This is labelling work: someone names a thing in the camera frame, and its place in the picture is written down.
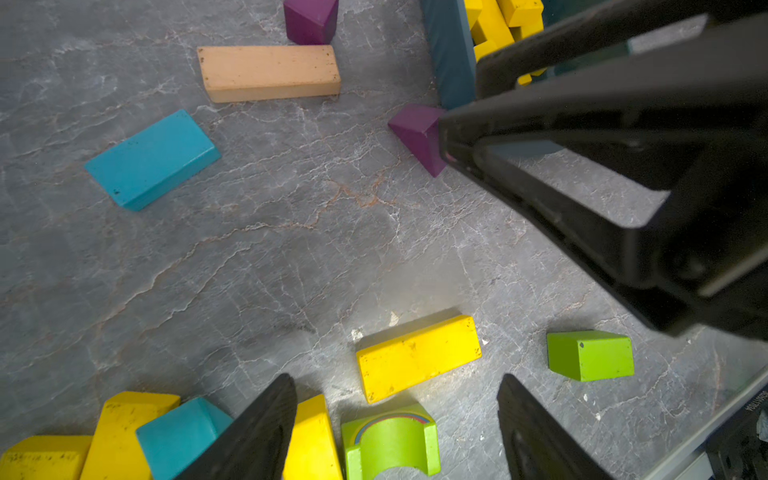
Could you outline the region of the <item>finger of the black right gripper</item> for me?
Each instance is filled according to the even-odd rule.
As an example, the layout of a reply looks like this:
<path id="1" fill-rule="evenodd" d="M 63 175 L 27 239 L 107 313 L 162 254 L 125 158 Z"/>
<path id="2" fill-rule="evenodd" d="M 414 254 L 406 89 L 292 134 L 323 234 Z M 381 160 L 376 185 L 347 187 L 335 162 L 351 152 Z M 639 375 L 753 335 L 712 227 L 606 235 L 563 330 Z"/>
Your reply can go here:
<path id="1" fill-rule="evenodd" d="M 476 97 L 513 89 L 518 78 L 687 18 L 720 10 L 718 1 L 610 1 L 484 57 Z"/>

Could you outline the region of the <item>yellow rectangular block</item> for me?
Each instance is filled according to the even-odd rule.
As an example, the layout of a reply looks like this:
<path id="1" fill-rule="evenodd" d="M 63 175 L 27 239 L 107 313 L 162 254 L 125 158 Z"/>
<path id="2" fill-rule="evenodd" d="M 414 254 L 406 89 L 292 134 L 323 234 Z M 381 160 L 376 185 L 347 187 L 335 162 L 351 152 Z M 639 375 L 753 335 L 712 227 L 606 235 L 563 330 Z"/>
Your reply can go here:
<path id="1" fill-rule="evenodd" d="M 498 0 L 497 3 L 516 41 L 543 31 L 544 5 L 540 0 Z"/>

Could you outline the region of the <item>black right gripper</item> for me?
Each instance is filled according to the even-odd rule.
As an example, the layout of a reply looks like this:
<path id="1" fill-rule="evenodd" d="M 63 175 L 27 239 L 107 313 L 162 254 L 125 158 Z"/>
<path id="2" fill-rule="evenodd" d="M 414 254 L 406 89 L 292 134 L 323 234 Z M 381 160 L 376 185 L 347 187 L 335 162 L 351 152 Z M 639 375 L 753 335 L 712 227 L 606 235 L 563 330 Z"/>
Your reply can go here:
<path id="1" fill-rule="evenodd" d="M 454 110 L 446 159 L 541 230 L 593 276 L 623 286 L 632 313 L 666 332 L 702 323 L 767 335 L 767 5 L 633 1 L 644 33 L 705 13 L 696 39 L 569 73 Z M 622 227 L 493 154 L 550 141 L 667 193 Z"/>

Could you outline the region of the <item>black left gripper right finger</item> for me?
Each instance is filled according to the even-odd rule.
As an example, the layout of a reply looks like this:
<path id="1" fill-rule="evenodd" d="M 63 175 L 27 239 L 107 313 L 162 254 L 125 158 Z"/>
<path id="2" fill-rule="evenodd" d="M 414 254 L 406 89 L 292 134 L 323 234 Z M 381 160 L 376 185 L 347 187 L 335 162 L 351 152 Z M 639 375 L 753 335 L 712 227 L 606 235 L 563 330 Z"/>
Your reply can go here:
<path id="1" fill-rule="evenodd" d="M 503 376 L 498 418 L 513 479 L 609 479 L 512 374 Z"/>

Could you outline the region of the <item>purple cube block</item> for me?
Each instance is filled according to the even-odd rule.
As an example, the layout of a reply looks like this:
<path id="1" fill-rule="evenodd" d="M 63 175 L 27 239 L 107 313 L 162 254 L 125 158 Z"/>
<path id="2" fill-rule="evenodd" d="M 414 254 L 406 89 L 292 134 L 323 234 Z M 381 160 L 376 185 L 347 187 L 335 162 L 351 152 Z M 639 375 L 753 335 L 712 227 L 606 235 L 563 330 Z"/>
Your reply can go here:
<path id="1" fill-rule="evenodd" d="M 299 45 L 330 45 L 337 28 L 338 0 L 284 0 L 287 37 Z"/>

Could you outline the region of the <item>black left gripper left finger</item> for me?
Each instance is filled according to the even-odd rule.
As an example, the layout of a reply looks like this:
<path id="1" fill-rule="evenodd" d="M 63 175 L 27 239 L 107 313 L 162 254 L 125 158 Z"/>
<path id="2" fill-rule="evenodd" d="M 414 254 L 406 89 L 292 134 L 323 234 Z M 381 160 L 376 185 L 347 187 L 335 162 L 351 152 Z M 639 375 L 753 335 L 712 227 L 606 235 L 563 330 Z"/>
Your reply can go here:
<path id="1" fill-rule="evenodd" d="M 295 381 L 283 373 L 178 477 L 280 480 L 297 406 Z"/>

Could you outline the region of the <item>yellow cube block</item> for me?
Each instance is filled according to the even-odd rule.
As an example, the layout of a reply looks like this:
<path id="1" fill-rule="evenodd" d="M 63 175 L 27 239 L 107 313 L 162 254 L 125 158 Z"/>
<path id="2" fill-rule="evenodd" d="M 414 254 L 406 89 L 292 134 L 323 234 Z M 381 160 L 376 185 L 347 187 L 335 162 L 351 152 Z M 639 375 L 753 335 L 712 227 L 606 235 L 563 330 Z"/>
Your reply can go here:
<path id="1" fill-rule="evenodd" d="M 546 71 L 547 69 L 544 68 L 544 69 L 531 72 L 530 74 L 522 75 L 517 79 L 517 85 L 518 86 L 530 85 L 532 82 L 539 80 L 543 75 L 545 75 Z"/>

